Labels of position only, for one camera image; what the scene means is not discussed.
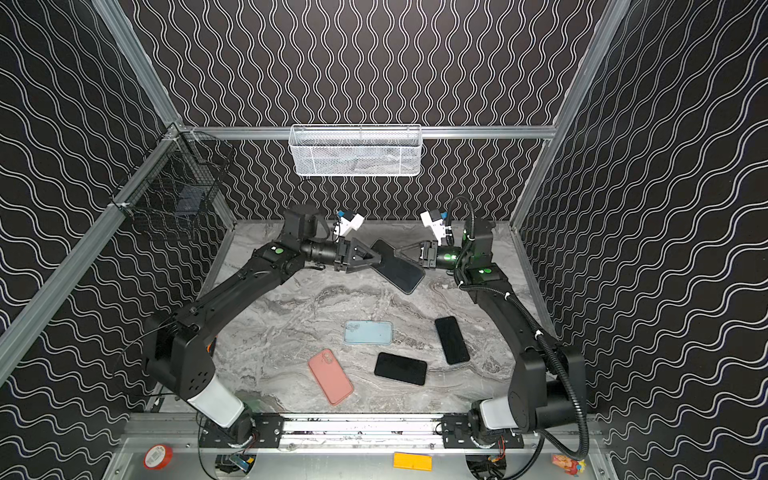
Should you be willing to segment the black smartphone near right arm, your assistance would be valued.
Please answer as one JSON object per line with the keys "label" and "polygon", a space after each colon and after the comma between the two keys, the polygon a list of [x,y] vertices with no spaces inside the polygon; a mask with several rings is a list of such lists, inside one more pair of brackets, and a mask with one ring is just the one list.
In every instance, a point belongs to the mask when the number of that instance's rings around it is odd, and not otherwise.
{"label": "black smartphone near right arm", "polygon": [[470,361],[470,354],[466,346],[458,321],[454,316],[438,318],[434,325],[448,365],[456,365]]}

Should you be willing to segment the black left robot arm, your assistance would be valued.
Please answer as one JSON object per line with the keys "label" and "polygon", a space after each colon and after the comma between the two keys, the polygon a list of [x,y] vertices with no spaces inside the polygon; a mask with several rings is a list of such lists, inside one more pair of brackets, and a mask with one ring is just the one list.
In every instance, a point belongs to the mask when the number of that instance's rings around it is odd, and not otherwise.
{"label": "black left robot arm", "polygon": [[331,233],[316,208],[295,205],[285,210],[277,238],[255,249],[236,273],[169,316],[147,319],[142,339],[145,373],[237,444],[248,439],[253,430],[251,410],[219,380],[208,347],[257,299],[309,263],[344,272],[382,263],[382,255],[373,248],[357,239],[333,240]]}

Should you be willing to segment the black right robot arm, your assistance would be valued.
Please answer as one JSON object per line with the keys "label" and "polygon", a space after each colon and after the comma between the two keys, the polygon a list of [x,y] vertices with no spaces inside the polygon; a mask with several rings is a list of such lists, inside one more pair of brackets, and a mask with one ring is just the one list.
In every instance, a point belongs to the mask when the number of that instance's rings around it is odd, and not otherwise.
{"label": "black right robot arm", "polygon": [[514,358],[506,395],[480,400],[471,409],[478,435],[535,433],[566,457],[586,459],[583,356],[550,335],[515,294],[493,260],[494,221],[479,217],[466,196],[453,199],[444,211],[421,212],[420,220],[434,237],[418,242],[418,263],[449,272],[457,288],[490,317]]}

